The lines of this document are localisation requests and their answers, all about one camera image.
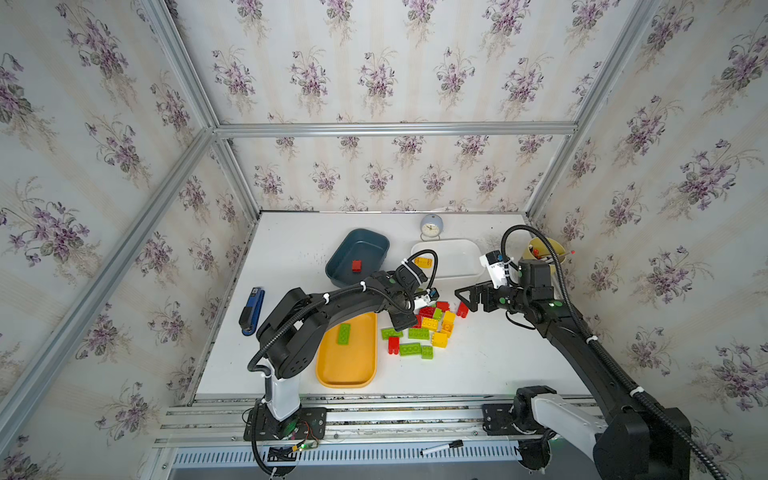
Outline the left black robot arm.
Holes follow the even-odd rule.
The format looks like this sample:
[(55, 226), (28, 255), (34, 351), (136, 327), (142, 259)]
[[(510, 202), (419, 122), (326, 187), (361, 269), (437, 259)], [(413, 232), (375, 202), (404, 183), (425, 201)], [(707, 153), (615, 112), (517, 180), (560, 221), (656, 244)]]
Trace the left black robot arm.
[(301, 406), (297, 377), (314, 359), (326, 332), (368, 313), (386, 312), (395, 331), (417, 325), (416, 312), (439, 298), (433, 287), (439, 256), (419, 250), (396, 269), (376, 271), (355, 285), (326, 293), (288, 291), (256, 331), (259, 350), (247, 364), (265, 379), (262, 403), (284, 421)]

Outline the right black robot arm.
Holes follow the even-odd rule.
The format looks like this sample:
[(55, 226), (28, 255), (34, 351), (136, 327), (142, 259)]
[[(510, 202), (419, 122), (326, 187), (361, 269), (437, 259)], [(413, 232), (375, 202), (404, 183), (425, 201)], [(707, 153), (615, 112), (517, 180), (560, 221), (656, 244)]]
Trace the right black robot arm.
[(713, 478), (724, 478), (712, 456), (695, 443), (688, 418), (633, 380), (590, 330), (570, 299), (551, 242), (527, 225), (504, 234), (519, 230), (538, 238), (552, 260), (513, 260), (500, 247), (481, 258), (489, 280), (456, 290), (456, 297), (473, 312), (523, 315), (525, 328), (537, 331), (568, 361), (601, 413), (589, 414), (547, 386), (521, 387), (510, 403), (483, 405), (485, 432), (525, 436), (520, 463), (529, 470), (548, 464), (548, 442), (560, 436), (592, 460), (603, 479), (687, 479), (693, 458)]

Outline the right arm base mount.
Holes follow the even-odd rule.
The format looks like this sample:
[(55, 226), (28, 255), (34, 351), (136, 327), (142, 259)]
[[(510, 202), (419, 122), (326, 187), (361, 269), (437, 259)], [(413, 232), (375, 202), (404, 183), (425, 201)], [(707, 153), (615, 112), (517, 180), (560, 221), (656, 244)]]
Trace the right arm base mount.
[(518, 425), (517, 411), (513, 403), (483, 404), (483, 431), (488, 436), (529, 435)]

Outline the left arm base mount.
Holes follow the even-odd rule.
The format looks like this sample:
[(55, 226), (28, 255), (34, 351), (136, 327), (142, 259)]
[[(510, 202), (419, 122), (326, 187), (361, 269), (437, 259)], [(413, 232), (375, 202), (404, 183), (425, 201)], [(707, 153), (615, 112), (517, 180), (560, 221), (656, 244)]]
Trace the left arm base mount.
[(265, 404), (247, 410), (244, 441), (322, 440), (325, 437), (328, 410), (322, 407), (300, 407), (285, 420), (273, 417)]

